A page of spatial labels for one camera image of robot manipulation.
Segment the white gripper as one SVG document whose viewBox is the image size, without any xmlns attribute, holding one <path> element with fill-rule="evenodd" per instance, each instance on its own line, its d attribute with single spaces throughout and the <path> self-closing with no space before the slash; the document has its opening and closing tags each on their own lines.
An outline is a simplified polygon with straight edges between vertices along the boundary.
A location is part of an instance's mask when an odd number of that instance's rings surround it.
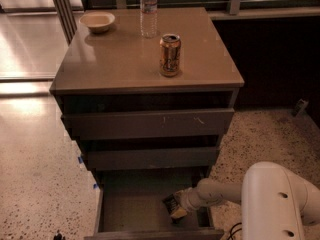
<svg viewBox="0 0 320 240">
<path fill-rule="evenodd" d="M 174 220 L 185 217 L 188 212 L 193 212 L 201 207 L 201 200 L 195 188 L 187 188 L 173 194 L 174 199 L 183 207 L 176 207 L 170 214 Z"/>
</svg>

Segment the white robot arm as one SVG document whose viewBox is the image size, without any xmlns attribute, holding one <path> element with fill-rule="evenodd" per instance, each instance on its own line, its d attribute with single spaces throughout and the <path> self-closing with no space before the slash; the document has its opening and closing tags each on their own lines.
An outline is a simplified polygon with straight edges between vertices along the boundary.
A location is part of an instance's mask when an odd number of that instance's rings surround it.
<svg viewBox="0 0 320 240">
<path fill-rule="evenodd" d="M 224 201 L 241 206 L 242 240 L 305 240 L 305 226 L 320 223 L 320 189 L 272 162 L 258 162 L 241 183 L 210 178 L 165 201 L 174 220 Z"/>
</svg>

